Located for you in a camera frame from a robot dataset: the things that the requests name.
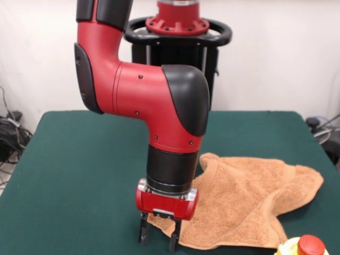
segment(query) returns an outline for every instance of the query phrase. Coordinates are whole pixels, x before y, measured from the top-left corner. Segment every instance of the black handle ring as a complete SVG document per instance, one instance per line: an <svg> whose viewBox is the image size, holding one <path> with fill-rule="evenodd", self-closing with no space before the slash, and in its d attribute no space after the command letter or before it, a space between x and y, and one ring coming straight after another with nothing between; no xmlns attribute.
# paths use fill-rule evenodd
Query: black handle ring
<svg viewBox="0 0 340 255"><path fill-rule="evenodd" d="M203 34L198 36L168 36L157 35L155 33L137 33L135 30L145 28L145 22L149 17L134 19L129 21L125 40L133 44L142 44L150 46L158 45L182 45L182 46L201 46L201 47L219 47L230 43L232 40L232 30L224 23L215 20L209 20L210 29L219 32L219 35Z"/></svg>

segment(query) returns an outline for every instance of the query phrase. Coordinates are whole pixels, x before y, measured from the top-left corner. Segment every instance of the table surface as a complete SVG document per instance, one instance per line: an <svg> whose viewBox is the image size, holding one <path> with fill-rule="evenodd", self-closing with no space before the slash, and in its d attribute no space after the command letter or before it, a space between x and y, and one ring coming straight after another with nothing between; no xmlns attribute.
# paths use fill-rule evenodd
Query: table surface
<svg viewBox="0 0 340 255"><path fill-rule="evenodd" d="M0 197L0 253L168 254L168 238L156 228L147 246L137 242L135 189L146 174L147 145L147 127L139 120L87 111L45 114ZM211 112L205 152L279 158L318 170L325 182L316 198L279 219L289 237L317 235L330 254L338 254L340 175L300 115ZM177 254L273 253L181 246Z"/></svg>

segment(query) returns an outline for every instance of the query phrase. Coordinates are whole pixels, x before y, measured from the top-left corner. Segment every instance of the red robot arm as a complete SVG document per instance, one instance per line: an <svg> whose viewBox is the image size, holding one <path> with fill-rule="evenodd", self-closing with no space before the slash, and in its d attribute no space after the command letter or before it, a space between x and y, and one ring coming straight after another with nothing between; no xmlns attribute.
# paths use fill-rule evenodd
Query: red robot arm
<svg viewBox="0 0 340 255"><path fill-rule="evenodd" d="M191 66L121 62L118 49L131 6L132 0L78 0L75 59L81 96L91 111L145 121L148 185L160 193L187 193L207 126L207 81Z"/></svg>

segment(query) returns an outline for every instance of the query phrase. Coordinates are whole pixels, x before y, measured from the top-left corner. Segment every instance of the towel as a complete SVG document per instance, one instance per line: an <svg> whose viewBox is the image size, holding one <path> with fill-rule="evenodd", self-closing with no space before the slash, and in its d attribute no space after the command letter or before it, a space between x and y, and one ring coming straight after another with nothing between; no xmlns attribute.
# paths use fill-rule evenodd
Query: towel
<svg viewBox="0 0 340 255"><path fill-rule="evenodd" d="M277 248L287 241L277 219L309 203L324 179L312 168L277 159L200 157L203 174L192 186L199 199L191 221L183 221L179 243L210 250L220 245ZM172 220L150 215L148 222L167 236Z"/></svg>

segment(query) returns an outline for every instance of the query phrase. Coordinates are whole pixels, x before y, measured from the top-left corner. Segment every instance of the bottle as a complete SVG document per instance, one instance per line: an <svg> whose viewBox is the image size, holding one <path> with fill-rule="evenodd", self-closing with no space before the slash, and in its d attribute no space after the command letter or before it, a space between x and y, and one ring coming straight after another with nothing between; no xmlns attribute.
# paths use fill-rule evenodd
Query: bottle
<svg viewBox="0 0 340 255"><path fill-rule="evenodd" d="M324 243L313 235L289 239L274 255L329 255Z"/></svg>

